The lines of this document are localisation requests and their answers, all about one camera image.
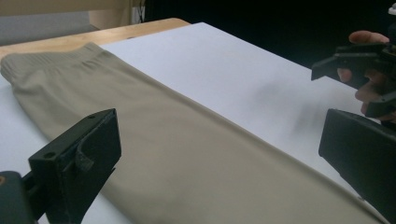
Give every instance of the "white table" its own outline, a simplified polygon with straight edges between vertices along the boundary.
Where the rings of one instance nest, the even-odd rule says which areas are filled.
[[[318,155],[329,108],[361,113],[361,102],[347,85],[327,77],[311,81],[309,69],[205,23],[102,47],[356,194]],[[0,170],[24,175],[29,156],[48,141],[23,113],[2,77],[0,105]],[[83,222],[129,221],[99,195]]]

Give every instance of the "wooden surface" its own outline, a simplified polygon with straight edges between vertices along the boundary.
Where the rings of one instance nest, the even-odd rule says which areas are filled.
[[[68,35],[28,43],[0,47],[0,60],[9,53],[28,53],[40,51],[68,51],[93,42],[97,45],[107,44],[141,35],[149,35],[165,30],[189,25],[180,19],[165,19],[136,25],[122,26],[107,30],[89,32],[80,35]]]

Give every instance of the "human hand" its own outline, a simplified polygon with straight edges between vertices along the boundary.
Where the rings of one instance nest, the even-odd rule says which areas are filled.
[[[378,42],[387,43],[389,42],[389,39],[379,33],[372,33],[369,31],[356,31],[349,35],[349,41],[353,44]],[[345,68],[338,68],[337,73],[342,82],[348,82],[353,75],[349,69]],[[355,93],[356,99],[362,101],[361,113],[363,114],[366,113],[368,104],[381,96],[384,84],[387,80],[387,77],[385,75],[379,73],[374,69],[369,69],[365,71],[364,75],[369,78],[369,81],[365,85],[361,86]],[[376,119],[396,123],[396,113],[393,112],[391,114]]]

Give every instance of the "fabric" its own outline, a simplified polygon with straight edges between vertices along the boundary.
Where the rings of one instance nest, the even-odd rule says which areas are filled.
[[[133,223],[381,223],[325,176],[94,44],[9,54],[1,69],[49,140],[116,108],[122,156],[102,193]]]

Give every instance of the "finger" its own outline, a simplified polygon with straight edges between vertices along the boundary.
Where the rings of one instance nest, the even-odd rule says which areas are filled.
[[[381,95],[378,93],[378,86],[372,81],[369,81],[361,86],[355,93],[356,99],[364,103],[369,103],[373,100],[376,100],[380,96]]]
[[[352,72],[349,69],[338,68],[337,73],[342,82],[348,82],[352,78]]]
[[[361,43],[387,43],[389,39],[379,33],[370,31],[356,31],[349,35],[349,41],[354,44]]]
[[[364,73],[365,77],[368,77],[373,85],[376,86],[383,86],[387,80],[387,77],[376,71],[375,69],[367,69]]]

